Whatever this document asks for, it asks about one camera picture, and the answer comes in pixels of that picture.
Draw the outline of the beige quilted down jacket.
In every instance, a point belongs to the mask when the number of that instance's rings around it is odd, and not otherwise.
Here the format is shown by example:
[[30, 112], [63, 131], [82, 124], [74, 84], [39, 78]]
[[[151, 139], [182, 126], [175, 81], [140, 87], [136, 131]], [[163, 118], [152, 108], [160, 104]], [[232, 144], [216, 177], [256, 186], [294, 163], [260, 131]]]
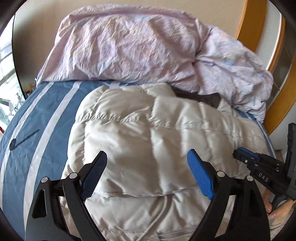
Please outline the beige quilted down jacket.
[[209, 199], [187, 164], [194, 149], [228, 176], [244, 178], [233, 158], [244, 147], [268, 153], [264, 133], [222, 100], [217, 108], [179, 98], [166, 84], [107, 88], [81, 102], [72, 126], [67, 177], [100, 151], [107, 166], [85, 205], [107, 240], [188, 240]]

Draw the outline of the blue white striped bedsheet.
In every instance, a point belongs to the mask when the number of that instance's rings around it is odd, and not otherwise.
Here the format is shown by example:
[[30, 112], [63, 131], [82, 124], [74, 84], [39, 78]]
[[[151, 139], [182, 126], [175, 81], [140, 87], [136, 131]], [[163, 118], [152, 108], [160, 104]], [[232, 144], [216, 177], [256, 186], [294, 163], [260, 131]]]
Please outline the blue white striped bedsheet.
[[[69, 136], [76, 113], [82, 100], [101, 86], [119, 88], [140, 85], [100, 81], [42, 83], [8, 125], [1, 139], [1, 208], [21, 238], [26, 236], [30, 206], [41, 179], [65, 178], [62, 173], [68, 159]], [[194, 96], [176, 90], [173, 92], [179, 98], [196, 101]], [[203, 96], [198, 102], [217, 108], [222, 100], [220, 96], [213, 95]], [[274, 155], [263, 126], [252, 115], [234, 111], [258, 124], [265, 136], [266, 154]]]

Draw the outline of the frosted glass door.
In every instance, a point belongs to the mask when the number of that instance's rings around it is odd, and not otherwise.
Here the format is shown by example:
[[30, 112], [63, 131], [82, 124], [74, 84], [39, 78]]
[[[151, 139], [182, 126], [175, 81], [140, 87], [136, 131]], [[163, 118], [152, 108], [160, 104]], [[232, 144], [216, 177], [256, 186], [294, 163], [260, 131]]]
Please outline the frosted glass door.
[[290, 72], [290, 66], [293, 61], [293, 55], [287, 48], [286, 43], [283, 44], [281, 53], [274, 68], [273, 78], [274, 78], [274, 85], [273, 85], [273, 94], [271, 102], [275, 100], [278, 96], [279, 92], [283, 88], [283, 85], [286, 81], [287, 75]]

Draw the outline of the pink floral duvet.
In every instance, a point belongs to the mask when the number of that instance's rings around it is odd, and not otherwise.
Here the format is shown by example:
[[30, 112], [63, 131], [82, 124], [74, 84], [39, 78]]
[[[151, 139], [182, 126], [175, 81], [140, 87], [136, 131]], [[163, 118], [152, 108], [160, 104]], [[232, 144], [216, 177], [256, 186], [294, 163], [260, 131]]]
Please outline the pink floral duvet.
[[258, 121], [273, 87], [257, 55], [220, 28], [181, 10], [128, 4], [85, 6], [62, 20], [37, 83], [69, 80], [219, 93]]

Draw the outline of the window with dark frame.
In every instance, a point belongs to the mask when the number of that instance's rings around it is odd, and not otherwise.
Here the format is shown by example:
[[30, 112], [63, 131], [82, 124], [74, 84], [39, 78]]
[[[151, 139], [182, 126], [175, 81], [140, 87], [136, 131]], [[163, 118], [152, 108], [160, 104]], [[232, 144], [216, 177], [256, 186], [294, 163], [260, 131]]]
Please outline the window with dark frame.
[[16, 75], [13, 57], [13, 26], [12, 17], [1, 34], [1, 61], [0, 61], [0, 123], [1, 131], [5, 131], [16, 115], [16, 112], [25, 102], [23, 90]]

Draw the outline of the wooden door frame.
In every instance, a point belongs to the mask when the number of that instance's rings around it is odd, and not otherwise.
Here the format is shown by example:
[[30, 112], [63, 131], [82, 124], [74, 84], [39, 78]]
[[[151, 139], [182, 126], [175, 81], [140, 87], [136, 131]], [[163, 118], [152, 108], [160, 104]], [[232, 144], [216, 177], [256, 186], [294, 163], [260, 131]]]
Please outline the wooden door frame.
[[[295, 1], [244, 1], [236, 39], [274, 72], [284, 50], [287, 27], [295, 31]], [[268, 134], [280, 128], [295, 106], [295, 54], [284, 80], [275, 88], [263, 123]]]

